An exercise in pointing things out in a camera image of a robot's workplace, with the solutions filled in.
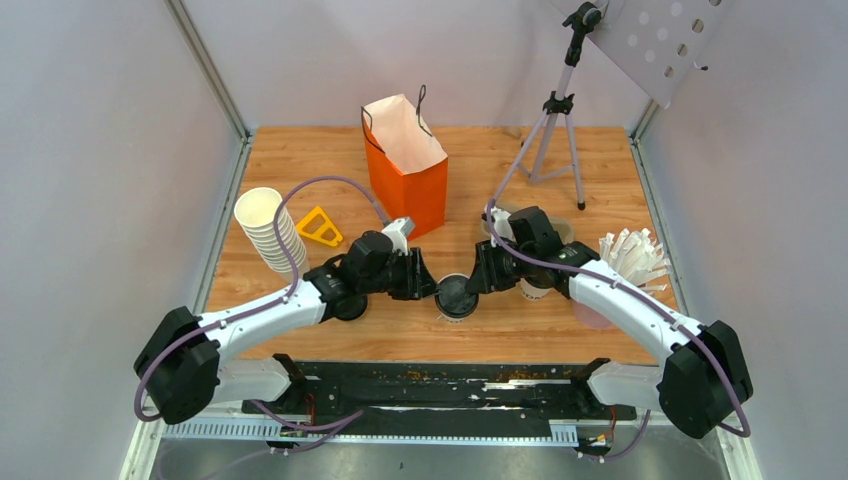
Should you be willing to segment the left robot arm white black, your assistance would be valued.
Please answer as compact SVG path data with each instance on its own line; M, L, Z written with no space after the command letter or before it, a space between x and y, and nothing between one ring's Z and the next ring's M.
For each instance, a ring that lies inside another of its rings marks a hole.
M140 379L134 409L142 421L185 422L208 405L263 400L298 411L306 386L282 362L241 361L239 355L273 337L330 319L361 317L371 294L398 301L433 296L437 283L417 247L400 249L368 231L349 251L303 274L297 283L218 312L169 311L134 362Z

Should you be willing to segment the black coffee cup lid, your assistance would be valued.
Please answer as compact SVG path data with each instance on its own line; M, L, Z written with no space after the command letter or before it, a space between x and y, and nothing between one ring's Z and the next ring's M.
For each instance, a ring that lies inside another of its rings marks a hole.
M467 275L453 273L438 281L435 304L441 314L468 317L474 313L479 305L479 295L465 292L468 279Z

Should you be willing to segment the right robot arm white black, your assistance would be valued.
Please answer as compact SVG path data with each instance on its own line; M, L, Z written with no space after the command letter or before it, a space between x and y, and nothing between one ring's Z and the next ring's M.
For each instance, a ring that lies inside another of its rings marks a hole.
M742 408L753 385L736 331L722 321L705 325L661 303L617 273L592 248L564 243L537 206L511 214L488 203L482 214L490 238L476 245L465 290L483 295L530 287L558 292L634 339L656 366L624 365L599 358L587 365L571 390L584 417L609 406L659 410L682 433L696 439L735 415L735 434L748 437Z

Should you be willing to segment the orange paper bag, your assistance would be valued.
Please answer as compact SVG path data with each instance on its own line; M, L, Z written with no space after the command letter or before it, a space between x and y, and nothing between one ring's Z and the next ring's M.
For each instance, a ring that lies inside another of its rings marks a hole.
M427 87L416 101L396 94L360 108L370 186L391 218L409 217L410 239L445 222L448 154L421 113Z

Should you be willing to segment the white paper coffee cup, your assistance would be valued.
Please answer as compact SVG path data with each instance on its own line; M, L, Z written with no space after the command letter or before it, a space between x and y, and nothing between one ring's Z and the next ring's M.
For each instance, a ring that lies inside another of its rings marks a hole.
M440 318L444 319L446 322L451 324L459 324L466 320L467 317L462 316L451 316L445 313L440 314Z

